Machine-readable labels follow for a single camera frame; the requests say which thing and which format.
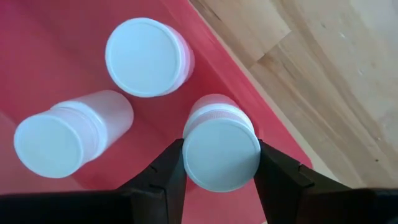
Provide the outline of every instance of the wood grain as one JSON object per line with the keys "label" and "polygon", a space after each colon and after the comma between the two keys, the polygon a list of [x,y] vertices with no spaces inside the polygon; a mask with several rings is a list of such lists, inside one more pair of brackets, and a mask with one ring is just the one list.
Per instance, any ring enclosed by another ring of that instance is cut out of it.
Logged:
{"label": "wood grain", "polygon": [[398,184],[395,0],[192,4],[318,167],[352,187]]}

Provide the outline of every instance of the white plastic lid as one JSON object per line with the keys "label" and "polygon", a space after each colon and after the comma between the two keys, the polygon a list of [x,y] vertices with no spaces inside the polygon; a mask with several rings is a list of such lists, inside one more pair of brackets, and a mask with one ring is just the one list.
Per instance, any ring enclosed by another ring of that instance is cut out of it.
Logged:
{"label": "white plastic lid", "polygon": [[66,177],[83,162],[77,133],[61,119],[46,114],[31,116],[18,126],[14,147],[22,163],[44,177]]}
{"label": "white plastic lid", "polygon": [[250,181],[260,161],[256,135],[232,119],[211,119],[192,130],[183,144],[184,166],[200,187],[236,190]]}
{"label": "white plastic lid", "polygon": [[106,44],[106,65],[125,92],[153,97],[167,94],[183,70],[178,37],[164,24],[148,18],[120,24]]}

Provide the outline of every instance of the red tray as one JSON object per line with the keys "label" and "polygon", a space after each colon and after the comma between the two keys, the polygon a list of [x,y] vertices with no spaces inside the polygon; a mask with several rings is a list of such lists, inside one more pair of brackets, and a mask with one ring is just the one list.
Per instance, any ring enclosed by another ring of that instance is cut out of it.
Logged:
{"label": "red tray", "polygon": [[[311,166],[187,0],[1,1],[0,112],[17,124],[62,100],[104,89],[121,91],[106,71],[104,49],[112,30],[133,17],[150,17],[178,30],[192,46],[195,71],[170,95],[126,95],[136,114],[134,124],[100,158],[73,175],[84,189],[114,189],[138,174],[182,136],[191,106],[209,93],[230,96],[251,118],[259,138]],[[12,167],[19,161],[12,147],[8,150],[13,159],[1,161]],[[49,181],[37,176],[4,178],[18,179],[26,186]],[[62,184],[62,180],[51,182]],[[42,190],[48,189],[43,184]],[[183,223],[260,224],[264,220],[253,182],[227,194],[207,192],[188,182]]]}

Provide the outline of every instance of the plastic container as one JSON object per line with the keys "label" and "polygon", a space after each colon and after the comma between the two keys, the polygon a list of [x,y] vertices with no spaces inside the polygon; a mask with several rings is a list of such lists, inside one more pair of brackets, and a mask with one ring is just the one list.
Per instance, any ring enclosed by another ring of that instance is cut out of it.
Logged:
{"label": "plastic container", "polygon": [[175,91],[195,63],[191,48],[175,29],[149,18],[120,24],[109,37],[105,58],[114,82],[140,97]]}
{"label": "plastic container", "polygon": [[[0,22],[0,110],[19,124],[65,99],[118,89],[106,69],[104,50],[115,27],[134,17],[153,18],[181,33],[195,54],[195,69],[168,95],[126,95],[134,106],[132,128],[70,176],[78,184],[104,190],[126,183],[182,136],[192,105],[211,93],[229,96],[250,117],[258,138],[311,167],[309,158],[187,0],[0,1],[0,21],[4,21]],[[0,157],[0,164],[8,161],[9,157]],[[12,161],[23,166],[18,159]],[[12,179],[28,188],[40,181],[36,177],[16,174],[1,182]],[[195,186],[185,196],[182,223],[256,224],[264,220],[253,181],[224,194]]]}
{"label": "plastic container", "polygon": [[236,190],[257,171],[261,150],[253,125],[227,96],[212,94],[199,99],[183,137],[185,170],[204,189]]}
{"label": "plastic container", "polygon": [[19,159],[43,177],[62,178],[100,156],[133,121],[128,100],[111,90],[64,101],[18,125]]}

